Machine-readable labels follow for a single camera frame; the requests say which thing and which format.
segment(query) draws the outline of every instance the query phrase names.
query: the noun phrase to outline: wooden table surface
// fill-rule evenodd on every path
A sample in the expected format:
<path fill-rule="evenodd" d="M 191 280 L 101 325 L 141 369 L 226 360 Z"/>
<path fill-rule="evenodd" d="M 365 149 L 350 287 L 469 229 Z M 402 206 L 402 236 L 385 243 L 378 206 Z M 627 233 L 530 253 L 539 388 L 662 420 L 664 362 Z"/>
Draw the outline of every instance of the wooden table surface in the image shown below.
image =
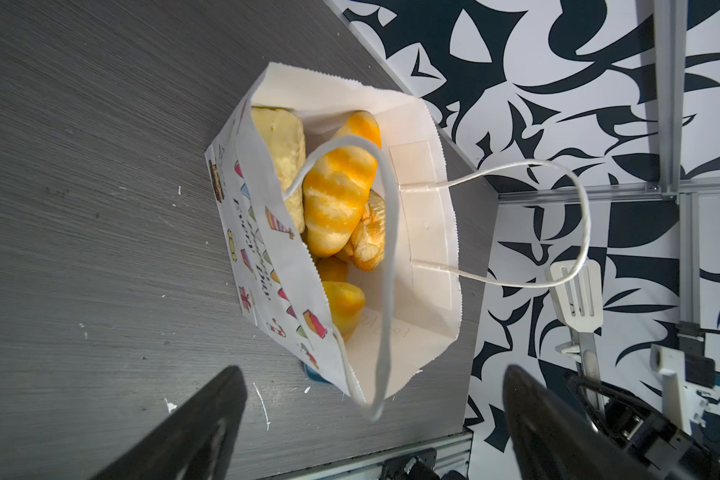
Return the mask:
<path fill-rule="evenodd" d="M 236 478 L 461 431 L 483 284 L 376 424 L 242 320 L 202 153 L 270 61 L 395 88 L 319 0 L 0 2 L 0 478 L 92 475 L 229 364 L 271 422 L 251 388 Z M 495 193 L 452 196 L 484 274 Z"/>

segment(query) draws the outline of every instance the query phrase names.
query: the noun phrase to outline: pastry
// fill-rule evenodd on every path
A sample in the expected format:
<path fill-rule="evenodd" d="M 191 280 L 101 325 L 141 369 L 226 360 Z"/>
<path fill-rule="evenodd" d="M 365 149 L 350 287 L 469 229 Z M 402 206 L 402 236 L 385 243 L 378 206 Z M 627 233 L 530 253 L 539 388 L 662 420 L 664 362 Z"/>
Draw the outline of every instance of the pastry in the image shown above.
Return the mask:
<path fill-rule="evenodd" d="M 275 162 L 280 188 L 286 191 L 306 160 L 302 121 L 282 108 L 254 107 L 251 108 L 251 117 Z M 301 187 L 286 198 L 286 208 L 298 232 L 303 232 L 305 224 Z"/>
<path fill-rule="evenodd" d="M 317 262 L 317 273 L 320 280 L 333 282 L 346 282 L 349 273 L 349 264 L 342 262 L 335 256 L 319 259 Z"/>
<path fill-rule="evenodd" d="M 346 342 L 360 323 L 360 312 L 365 306 L 365 293 L 360 287 L 346 282 L 323 282 L 333 325 Z"/>
<path fill-rule="evenodd" d="M 333 136 L 359 135 L 381 147 L 381 134 L 373 115 L 354 113 Z M 307 246 L 320 257 L 331 256 L 346 245 L 359 223 L 371 184 L 376 159 L 357 147 L 338 148 L 320 158 L 304 178 L 304 219 Z"/>
<path fill-rule="evenodd" d="M 384 260 L 386 207 L 384 199 L 371 190 L 365 213 L 349 237 L 352 263 L 360 270 L 373 270 Z"/>

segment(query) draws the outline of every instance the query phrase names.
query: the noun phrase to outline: wall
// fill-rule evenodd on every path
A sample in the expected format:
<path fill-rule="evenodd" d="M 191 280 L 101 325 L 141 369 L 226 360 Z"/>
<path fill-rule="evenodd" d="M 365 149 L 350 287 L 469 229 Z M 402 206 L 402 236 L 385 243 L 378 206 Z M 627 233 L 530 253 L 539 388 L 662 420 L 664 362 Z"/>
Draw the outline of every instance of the wall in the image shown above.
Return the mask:
<path fill-rule="evenodd" d="M 556 160 L 588 186 L 659 178 L 652 1 L 332 0 L 475 167 Z M 720 0 L 690 0 L 683 178 L 720 176 Z M 504 170 L 499 193 L 566 185 Z"/>
<path fill-rule="evenodd" d="M 720 198 L 701 198 L 702 318 L 720 330 Z M 661 410 L 661 378 L 648 363 L 650 345 L 677 348 L 679 321 L 678 207 L 672 202 L 592 203 L 589 257 L 600 264 L 604 324 L 596 333 L 600 374 Z M 499 206 L 489 274 L 514 281 L 544 280 L 549 264 L 572 260 L 581 240 L 579 207 Z M 573 360 L 555 351 L 570 334 L 557 320 L 546 289 L 487 286 L 470 379 L 465 425 L 475 432 L 470 471 L 519 478 L 504 417 L 504 370 L 517 364 L 581 412 L 563 374 Z M 720 336 L 706 354 L 720 372 Z M 720 416 L 720 388 L 711 414 Z M 708 414 L 708 438 L 720 438 Z"/>

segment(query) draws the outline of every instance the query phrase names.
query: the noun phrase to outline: white paper bag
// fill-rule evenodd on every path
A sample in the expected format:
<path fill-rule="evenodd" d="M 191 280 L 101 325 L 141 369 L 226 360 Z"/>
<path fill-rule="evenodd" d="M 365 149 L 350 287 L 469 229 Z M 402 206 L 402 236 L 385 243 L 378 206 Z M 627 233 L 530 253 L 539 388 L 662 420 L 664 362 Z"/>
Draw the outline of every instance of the white paper bag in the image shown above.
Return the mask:
<path fill-rule="evenodd" d="M 340 335 L 334 336 L 317 269 L 283 203 L 275 166 L 254 126 L 251 106 L 286 108 L 298 116 L 304 123 L 308 153 L 330 139 L 356 110 L 369 111 L 378 122 L 382 148 L 377 157 L 386 158 L 379 158 L 373 189 L 387 201 L 387 231 L 396 233 L 397 241 L 386 245 L 384 264 L 373 272 L 350 269 L 347 282 L 363 289 L 366 305 L 345 346 Z M 458 276 L 412 263 L 458 268 L 450 193 L 448 189 L 401 193 L 397 188 L 447 179 L 438 132 L 421 99 L 269 64 L 206 150 L 206 162 L 243 314 L 344 393 L 360 403 L 375 398 L 377 389 L 383 388 L 378 385 L 387 384 L 376 383 L 378 363 L 382 376 L 389 368 L 386 391 L 379 392 L 378 399 L 390 397 L 456 340 L 461 324 Z M 384 188 L 385 168 L 394 177 L 388 183 L 391 189 Z M 390 224 L 394 198 L 400 205 L 399 216 L 396 224 Z M 394 272 L 391 364 L 383 355 L 378 361 L 384 332 L 384 268 Z"/>

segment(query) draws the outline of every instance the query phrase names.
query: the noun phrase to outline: white rope handle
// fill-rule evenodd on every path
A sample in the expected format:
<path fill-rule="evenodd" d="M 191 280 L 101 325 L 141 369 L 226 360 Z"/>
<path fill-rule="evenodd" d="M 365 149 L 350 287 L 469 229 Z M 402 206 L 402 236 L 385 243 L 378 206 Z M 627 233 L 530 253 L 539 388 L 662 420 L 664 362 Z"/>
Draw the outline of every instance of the white rope handle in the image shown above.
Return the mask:
<path fill-rule="evenodd" d="M 475 274 L 470 274 L 469 272 L 464 272 L 463 270 L 459 270 L 458 268 L 449 266 L 449 265 L 442 265 L 442 264 L 436 264 L 435 262 L 427 262 L 423 260 L 412 260 L 412 264 L 414 266 L 420 266 L 421 268 L 425 268 L 428 270 L 441 270 L 441 271 L 447 271 L 451 272 L 453 274 L 458 274 L 461 276 L 464 276 L 466 278 L 471 278 L 472 280 L 480 280 L 480 282 L 489 283 L 491 285 L 500 285 L 500 286 L 512 286 L 514 288 L 550 288 L 552 286 L 562 285 L 563 283 L 566 283 L 568 281 L 573 280 L 576 275 L 578 275 L 579 270 L 581 270 L 581 267 L 584 265 L 584 262 L 586 262 L 586 255 L 589 252 L 590 249 L 590 236 L 591 236 L 591 229 L 592 229 L 592 219 L 590 218 L 590 203 L 588 199 L 586 198 L 586 191 L 584 189 L 584 186 L 579 182 L 579 178 L 576 176 L 576 174 L 571 171 L 569 168 L 556 164 L 554 162 L 550 162 L 548 160 L 522 160 L 522 161 L 516 161 L 512 162 L 511 164 L 501 165 L 499 167 L 490 167 L 490 168 L 483 168 L 482 170 L 478 170 L 474 172 L 473 174 L 467 175 L 462 178 L 458 178 L 456 180 L 451 180 L 449 182 L 441 182 L 441 183 L 421 183 L 421 184 L 407 184 L 407 185 L 401 185 L 400 191 L 401 192 L 417 192 L 417 191 L 426 191 L 426 190 L 436 190 L 438 188 L 450 188 L 454 185 L 462 184 L 465 181 L 472 180 L 473 178 L 482 177 L 483 175 L 487 175 L 489 173 L 495 172 L 497 170 L 502 170 L 504 168 L 512 168 L 512 167 L 519 167 L 522 165 L 547 165 L 547 167 L 557 168 L 558 170 L 562 170 L 565 172 L 565 174 L 574 182 L 574 186 L 576 187 L 576 193 L 579 195 L 579 200 L 581 202 L 581 217 L 584 221 L 584 232 L 581 235 L 581 249 L 579 251 L 579 255 L 576 258 L 576 263 L 574 264 L 574 268 L 563 278 L 556 280 L 554 282 L 546 282 L 546 283 L 517 283 L 517 282 L 499 282 L 498 280 L 491 280 L 487 278 L 486 276 L 480 276 Z"/>
<path fill-rule="evenodd" d="M 356 135 L 345 135 L 334 138 L 320 145 L 306 159 L 304 166 L 298 171 L 293 183 L 286 188 L 282 194 L 282 198 L 293 195 L 299 185 L 304 181 L 312 167 L 315 166 L 317 160 L 323 155 L 341 147 L 358 147 L 362 148 L 376 158 L 378 169 L 382 172 L 382 184 L 386 192 L 386 224 L 392 225 L 393 228 L 386 228 L 384 233 L 384 271 L 382 272 L 382 343 L 378 348 L 378 363 L 376 364 L 376 391 L 373 401 L 367 403 L 356 384 L 355 375 L 352 367 L 349 365 L 347 351 L 344 346 L 344 339 L 337 329 L 334 329 L 333 335 L 338 342 L 338 349 L 342 354 L 342 363 L 344 366 L 344 374 L 347 380 L 347 386 L 351 394 L 352 400 L 357 403 L 364 417 L 375 422 L 382 416 L 384 409 L 384 395 L 387 392 L 387 384 L 389 384 L 389 374 L 392 365 L 392 354 L 390 352 L 390 331 L 392 330 L 392 310 L 394 304 L 394 246 L 398 242 L 398 215 L 400 206 L 398 205 L 398 182 L 392 171 L 392 166 L 387 156 L 373 142 Z"/>

